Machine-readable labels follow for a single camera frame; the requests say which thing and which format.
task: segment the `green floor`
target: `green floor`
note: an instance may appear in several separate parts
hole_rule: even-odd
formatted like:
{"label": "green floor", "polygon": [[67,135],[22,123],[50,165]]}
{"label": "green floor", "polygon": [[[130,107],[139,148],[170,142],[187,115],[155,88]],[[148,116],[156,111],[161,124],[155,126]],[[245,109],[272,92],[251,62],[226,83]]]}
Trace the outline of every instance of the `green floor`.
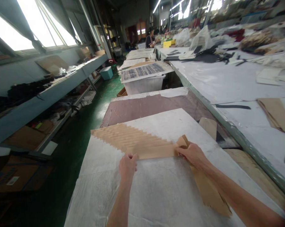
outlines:
{"label": "green floor", "polygon": [[89,106],[65,128],[52,154],[54,171],[21,211],[17,226],[64,226],[69,202],[86,153],[90,130],[100,127],[112,98],[123,88],[120,76],[103,81]]}

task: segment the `yellow box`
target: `yellow box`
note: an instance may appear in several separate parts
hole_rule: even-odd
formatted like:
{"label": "yellow box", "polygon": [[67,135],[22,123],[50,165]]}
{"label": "yellow box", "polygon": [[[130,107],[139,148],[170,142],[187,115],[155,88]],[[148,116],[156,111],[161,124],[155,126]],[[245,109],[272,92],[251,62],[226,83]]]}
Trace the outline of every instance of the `yellow box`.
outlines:
{"label": "yellow box", "polygon": [[172,39],[170,41],[165,41],[163,42],[163,47],[167,48],[167,47],[170,47],[171,45],[174,45],[175,43],[176,43],[175,39]]}

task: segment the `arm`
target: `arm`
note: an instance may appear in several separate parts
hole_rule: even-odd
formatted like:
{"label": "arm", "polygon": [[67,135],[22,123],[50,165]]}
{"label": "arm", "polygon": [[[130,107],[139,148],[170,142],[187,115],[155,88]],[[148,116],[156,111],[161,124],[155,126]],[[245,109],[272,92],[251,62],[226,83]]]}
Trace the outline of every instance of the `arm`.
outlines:
{"label": "arm", "polygon": [[188,149],[176,148],[176,151],[206,174],[247,227],[285,226],[282,217],[214,167],[196,144],[191,143]]}
{"label": "arm", "polygon": [[159,39],[157,39],[154,44],[150,44],[150,47],[153,48],[157,43],[159,42]]}
{"label": "arm", "polygon": [[120,185],[117,197],[109,216],[107,227],[127,227],[130,203],[130,190],[133,176],[137,171],[136,160],[138,155],[125,154],[119,162]]}

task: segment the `hand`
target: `hand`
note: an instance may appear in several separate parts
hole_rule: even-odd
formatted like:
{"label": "hand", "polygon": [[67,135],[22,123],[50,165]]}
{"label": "hand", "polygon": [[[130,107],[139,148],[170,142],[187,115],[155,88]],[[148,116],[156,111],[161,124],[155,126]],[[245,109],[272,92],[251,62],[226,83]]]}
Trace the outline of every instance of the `hand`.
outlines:
{"label": "hand", "polygon": [[211,165],[210,161],[206,158],[201,148],[198,147],[197,144],[194,144],[192,142],[189,143],[190,145],[187,149],[178,147],[176,148],[176,151],[179,154],[185,156],[186,159],[189,160],[189,162],[199,170],[206,165]]}
{"label": "hand", "polygon": [[137,171],[138,154],[125,154],[119,162],[119,173],[122,183],[132,183],[134,173]]}

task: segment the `blue bin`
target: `blue bin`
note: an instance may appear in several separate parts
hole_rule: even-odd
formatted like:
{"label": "blue bin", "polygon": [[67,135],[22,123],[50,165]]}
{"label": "blue bin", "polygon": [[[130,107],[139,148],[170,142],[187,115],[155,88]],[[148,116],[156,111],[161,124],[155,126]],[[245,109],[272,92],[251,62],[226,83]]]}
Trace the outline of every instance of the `blue bin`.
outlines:
{"label": "blue bin", "polygon": [[103,69],[100,71],[100,75],[102,76],[102,78],[103,78],[104,80],[109,80],[109,79],[111,79],[112,76],[113,76],[113,71],[112,71],[111,66],[106,67],[106,68],[103,68]]}

